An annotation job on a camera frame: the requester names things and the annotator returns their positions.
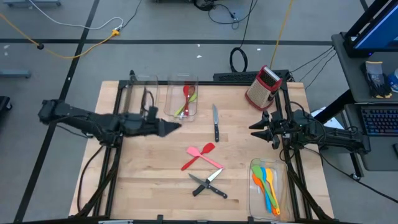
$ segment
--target floor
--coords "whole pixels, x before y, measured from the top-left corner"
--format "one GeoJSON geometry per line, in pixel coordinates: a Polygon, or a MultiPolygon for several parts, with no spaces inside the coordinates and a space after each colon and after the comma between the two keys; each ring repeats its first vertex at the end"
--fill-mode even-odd
{"type": "MultiPolygon", "coordinates": [[[[126,20],[138,2],[69,0],[62,1],[61,7],[42,7],[49,16],[72,24],[86,24],[91,11],[94,15],[91,25],[100,26],[115,16],[126,20]]],[[[245,16],[249,8],[249,1],[222,2],[238,18],[245,16]]],[[[324,52],[330,47],[330,36],[348,30],[364,12],[360,2],[295,1],[282,36],[286,41],[278,48],[273,69],[293,70],[324,52]]],[[[271,61],[288,4],[289,0],[263,0],[253,10],[246,34],[246,40],[252,41],[243,46],[249,58],[248,71],[258,70],[271,61]]],[[[118,26],[118,22],[113,21],[104,29],[84,34],[81,28],[54,24],[31,7],[9,8],[0,4],[0,12],[26,34],[40,39],[46,48],[62,55],[74,55],[82,46],[86,50],[118,26]],[[85,39],[84,45],[79,44],[81,37],[85,39]]],[[[230,20],[228,13],[220,7],[211,15],[216,20],[230,20]]],[[[212,80],[214,73],[230,71],[229,53],[241,40],[245,24],[242,22],[237,30],[232,30],[230,25],[215,24],[209,20],[207,12],[199,11],[184,0],[161,0],[160,3],[143,0],[137,16],[121,36],[115,38],[130,40],[127,44],[104,44],[76,64],[76,60],[71,62],[37,50],[0,20],[0,30],[5,31],[0,32],[0,68],[32,72],[30,79],[0,79],[0,95],[10,96],[14,104],[0,126],[0,176],[3,179],[0,182],[0,223],[14,220],[42,147],[47,132],[47,127],[40,124],[37,117],[42,100],[61,96],[71,105],[94,110],[101,82],[126,79],[130,69],[137,74],[157,75],[159,80],[175,73],[191,73],[200,80],[212,80]]],[[[241,70],[241,59],[235,57],[234,62],[237,70],[241,70]]],[[[312,81],[322,65],[302,80],[305,85],[312,81]]],[[[295,72],[295,79],[299,81],[310,68],[311,65],[295,72]]],[[[340,63],[334,57],[307,89],[310,109],[328,105],[347,89],[340,63]]],[[[55,130],[24,221],[68,215],[85,144],[84,139],[62,129],[55,130]]],[[[330,151],[325,156],[332,163],[346,172],[353,171],[348,155],[330,151]]],[[[324,171],[336,218],[358,223],[396,223],[396,204],[328,165],[324,171]]],[[[362,181],[398,198],[398,172],[365,172],[362,181]]]]}

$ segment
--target black-handled knife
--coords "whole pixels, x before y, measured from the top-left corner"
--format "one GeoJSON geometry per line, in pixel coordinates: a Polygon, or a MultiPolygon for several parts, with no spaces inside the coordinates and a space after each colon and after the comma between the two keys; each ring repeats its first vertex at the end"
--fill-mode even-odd
{"type": "MultiPolygon", "coordinates": [[[[214,172],[213,174],[211,174],[207,179],[206,179],[206,184],[210,184],[210,182],[211,181],[213,181],[217,176],[218,176],[218,174],[220,174],[221,173],[221,171],[223,171],[222,169],[219,169],[218,171],[216,171],[216,172],[214,172]]],[[[203,186],[203,185],[200,185],[196,190],[194,190],[193,192],[192,192],[192,194],[193,194],[193,196],[197,196],[198,194],[200,194],[200,192],[202,191],[202,190],[204,190],[206,187],[205,186],[203,186]]]]}
{"type": "Polygon", "coordinates": [[[220,141],[220,134],[218,131],[218,112],[217,107],[213,105],[213,120],[214,120],[214,134],[215,134],[215,141],[220,141]]]}
{"type": "Polygon", "coordinates": [[[227,197],[228,197],[226,193],[224,193],[224,192],[218,190],[217,188],[211,186],[210,184],[207,184],[206,182],[202,181],[202,180],[199,179],[198,177],[195,177],[195,176],[192,175],[192,174],[189,174],[189,176],[190,176],[194,181],[196,181],[196,182],[198,182],[199,184],[201,184],[201,186],[204,186],[204,188],[207,188],[207,189],[212,190],[214,193],[216,193],[216,194],[222,196],[223,198],[227,198],[227,197]]]}

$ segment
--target red box grater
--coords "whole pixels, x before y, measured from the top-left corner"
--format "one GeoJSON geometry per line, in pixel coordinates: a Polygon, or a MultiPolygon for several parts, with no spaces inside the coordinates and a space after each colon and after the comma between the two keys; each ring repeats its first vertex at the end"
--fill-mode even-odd
{"type": "Polygon", "coordinates": [[[281,84],[282,79],[265,65],[246,91],[245,97],[256,109],[266,110],[274,102],[274,96],[281,84]]]}

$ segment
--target computer screen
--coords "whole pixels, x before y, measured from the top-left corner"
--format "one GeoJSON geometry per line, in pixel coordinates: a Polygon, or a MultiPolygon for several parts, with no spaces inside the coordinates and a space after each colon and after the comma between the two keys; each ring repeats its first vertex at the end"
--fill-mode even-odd
{"type": "Polygon", "coordinates": [[[398,49],[398,2],[385,8],[354,44],[354,49],[398,49]]]}

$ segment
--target wooden tabletop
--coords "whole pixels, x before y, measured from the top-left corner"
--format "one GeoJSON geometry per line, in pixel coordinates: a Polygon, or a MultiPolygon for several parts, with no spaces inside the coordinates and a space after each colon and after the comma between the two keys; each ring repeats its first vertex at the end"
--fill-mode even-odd
{"type": "MultiPolygon", "coordinates": [[[[112,113],[118,82],[102,83],[96,105],[96,113],[112,113]]],[[[290,100],[300,103],[307,111],[308,104],[302,83],[288,83],[290,100]]],[[[165,220],[222,220],[245,221],[248,212],[248,170],[255,158],[278,159],[280,149],[273,150],[271,142],[255,138],[249,133],[248,126],[258,122],[261,112],[255,110],[244,98],[248,86],[199,86],[198,112],[195,120],[183,123],[183,126],[165,138],[157,136],[124,138],[121,161],[119,164],[116,190],[113,199],[111,218],[153,220],[163,215],[165,220]],[[218,109],[220,141],[214,142],[214,124],[212,104],[218,109]],[[191,173],[203,180],[217,170],[203,159],[198,159],[187,170],[181,167],[192,156],[185,151],[188,146],[200,150],[209,142],[215,144],[208,157],[224,165],[224,170],[212,182],[212,185],[228,194],[223,199],[210,190],[204,190],[197,197],[192,191],[198,184],[189,178],[191,173]]],[[[164,114],[167,86],[159,86],[157,106],[159,117],[170,120],[164,114]]],[[[131,97],[130,112],[136,113],[142,94],[131,97]]],[[[275,111],[273,104],[268,111],[275,111]]],[[[81,168],[99,148],[95,139],[89,139],[81,168]]],[[[84,203],[93,195],[103,163],[104,150],[91,162],[83,179],[81,201],[84,203]]],[[[307,189],[329,216],[333,216],[328,189],[321,160],[315,153],[302,150],[302,164],[307,189]]],[[[76,214],[76,195],[70,214],[76,214]]],[[[290,193],[285,200],[291,207],[290,193]]],[[[103,194],[101,211],[108,191],[103,194]]],[[[302,196],[297,195],[301,217],[304,217],[302,196]]],[[[283,215],[283,221],[293,221],[293,215],[283,215]]]]}

